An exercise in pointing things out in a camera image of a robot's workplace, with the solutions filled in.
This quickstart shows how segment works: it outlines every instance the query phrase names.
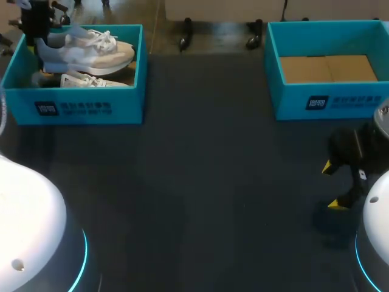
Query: sneaker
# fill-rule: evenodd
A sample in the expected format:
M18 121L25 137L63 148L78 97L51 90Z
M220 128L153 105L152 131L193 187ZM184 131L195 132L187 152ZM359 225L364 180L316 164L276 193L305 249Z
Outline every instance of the sneaker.
M127 67L135 56L134 46L116 41L109 31L101 33L78 26L66 33L51 33L48 43L50 47L42 39L36 40L38 55L48 73L74 70L108 75Z
M92 77L75 71L61 76L62 88L73 87L129 87L127 84Z
M74 87L128 87L127 84L92 77L75 71L66 74L47 74L35 72L32 75L35 88L74 88Z

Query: white cabinet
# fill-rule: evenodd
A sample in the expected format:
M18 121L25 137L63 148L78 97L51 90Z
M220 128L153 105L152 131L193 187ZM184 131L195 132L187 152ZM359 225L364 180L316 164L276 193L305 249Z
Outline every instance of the white cabinet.
M166 17L182 21L265 22L281 19L284 0L165 0Z

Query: printed logo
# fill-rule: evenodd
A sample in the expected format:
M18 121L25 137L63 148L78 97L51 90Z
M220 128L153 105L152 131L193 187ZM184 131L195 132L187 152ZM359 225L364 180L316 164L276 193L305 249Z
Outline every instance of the printed logo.
M36 110L40 116L57 116L58 111L53 102L35 102Z
M326 108L328 96L311 96L306 104L306 110L323 110Z

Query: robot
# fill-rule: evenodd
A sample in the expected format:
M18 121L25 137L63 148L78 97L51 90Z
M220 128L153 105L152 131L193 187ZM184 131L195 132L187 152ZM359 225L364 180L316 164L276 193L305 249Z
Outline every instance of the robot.
M0 291L99 292L87 236L44 176L0 155Z
M347 165L353 177L350 190L328 205L348 210L366 197L356 236L351 243L353 284L359 292L389 291L389 99L373 120L359 129L338 129L329 138L329 160L323 170L332 175ZM368 180L381 175L369 190Z

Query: cardboard box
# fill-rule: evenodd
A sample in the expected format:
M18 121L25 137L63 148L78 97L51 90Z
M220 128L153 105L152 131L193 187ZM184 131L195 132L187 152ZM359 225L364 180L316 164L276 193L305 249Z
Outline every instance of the cardboard box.
M389 96L381 21L269 23L264 65L277 120L371 117Z
M31 76L38 62L26 46L23 35L5 72L1 86L18 125L109 125L140 124L146 89L147 51L141 25L83 26L101 32L109 30L119 41L131 43L136 60L128 72L115 79L127 88L32 88Z

